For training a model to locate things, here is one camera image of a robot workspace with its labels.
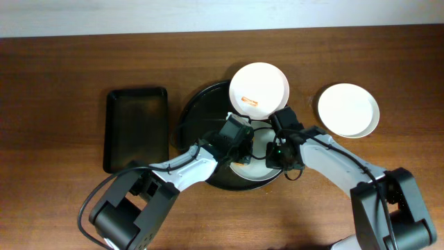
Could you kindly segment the orange green sponge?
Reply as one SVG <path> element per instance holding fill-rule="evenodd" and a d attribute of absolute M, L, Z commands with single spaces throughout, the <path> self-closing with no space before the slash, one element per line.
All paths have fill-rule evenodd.
<path fill-rule="evenodd" d="M 248 165 L 249 161 L 247 159 L 245 159 L 245 158 L 240 158 L 240 159 L 238 159 L 236 161 L 233 161 L 232 164 L 233 165 L 238 165 L 238 166 L 243 166 L 243 165 Z"/>

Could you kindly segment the pale green plate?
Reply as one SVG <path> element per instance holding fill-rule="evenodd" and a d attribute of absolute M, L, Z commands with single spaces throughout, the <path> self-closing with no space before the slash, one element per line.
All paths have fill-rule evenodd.
<path fill-rule="evenodd" d="M 255 131 L 253 155 L 263 157 L 266 155 L 266 145 L 268 142 L 272 142 L 275 132 L 271 125 L 266 122 L 252 121 L 251 126 L 254 129 L 261 128 L 261 130 Z M 267 168 L 265 160 L 256 160 L 254 158 L 251 158 L 250 163 L 247 165 L 233 162 L 230 168 L 235 174 L 248 181 L 267 181 L 280 172 L 278 169 Z"/>

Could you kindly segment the pink white plate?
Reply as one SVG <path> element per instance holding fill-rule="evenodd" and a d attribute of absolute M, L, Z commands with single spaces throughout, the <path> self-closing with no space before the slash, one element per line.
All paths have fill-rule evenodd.
<path fill-rule="evenodd" d="M 234 109 L 251 119 L 263 120 L 286 106 L 289 82 L 276 66 L 254 62 L 242 67 L 233 76 L 229 98 Z"/>

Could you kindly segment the cream white plate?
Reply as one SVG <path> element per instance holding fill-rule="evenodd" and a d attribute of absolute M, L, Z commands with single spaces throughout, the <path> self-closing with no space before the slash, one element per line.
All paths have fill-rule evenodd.
<path fill-rule="evenodd" d="M 318 98 L 317 113 L 328 130 L 345 138 L 370 135 L 380 119 L 379 106 L 373 95 L 351 83 L 326 88 Z"/>

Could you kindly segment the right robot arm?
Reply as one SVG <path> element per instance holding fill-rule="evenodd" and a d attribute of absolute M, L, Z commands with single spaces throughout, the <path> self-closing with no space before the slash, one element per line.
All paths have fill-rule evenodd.
<path fill-rule="evenodd" d="M 415 178 L 408 170 L 372 165 L 331 135 L 294 133 L 282 145 L 266 145 L 270 167 L 313 169 L 351 200 L 355 233 L 331 249 L 423 249 L 437 232 Z"/>

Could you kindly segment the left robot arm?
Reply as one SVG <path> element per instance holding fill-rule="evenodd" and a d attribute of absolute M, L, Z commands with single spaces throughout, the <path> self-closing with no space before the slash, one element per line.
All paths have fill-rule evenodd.
<path fill-rule="evenodd" d="M 130 166 L 103 180 L 108 186 L 89 214 L 99 239 L 85 237 L 104 249 L 146 249 L 178 195 L 211 178 L 222 165 L 246 156 L 251 128 L 210 131 L 184 154 L 166 162 Z"/>

